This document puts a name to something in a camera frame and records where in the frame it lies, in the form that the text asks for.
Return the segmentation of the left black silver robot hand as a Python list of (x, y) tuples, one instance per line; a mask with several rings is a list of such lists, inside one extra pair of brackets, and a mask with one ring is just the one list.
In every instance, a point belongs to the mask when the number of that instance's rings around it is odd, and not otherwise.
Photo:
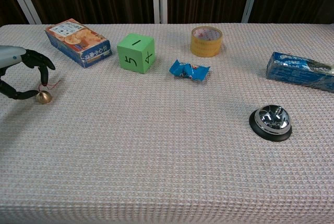
[[(20, 46), (1, 45), (1, 77), (6, 74), (9, 67), (21, 62), (28, 68), (37, 67), (41, 75), (41, 84), (45, 87), (48, 85), (49, 69), (55, 70), (54, 64), (48, 57)], [(1, 93), (14, 100), (26, 100), (36, 96), (39, 92), (37, 90), (20, 92), (1, 80)]]

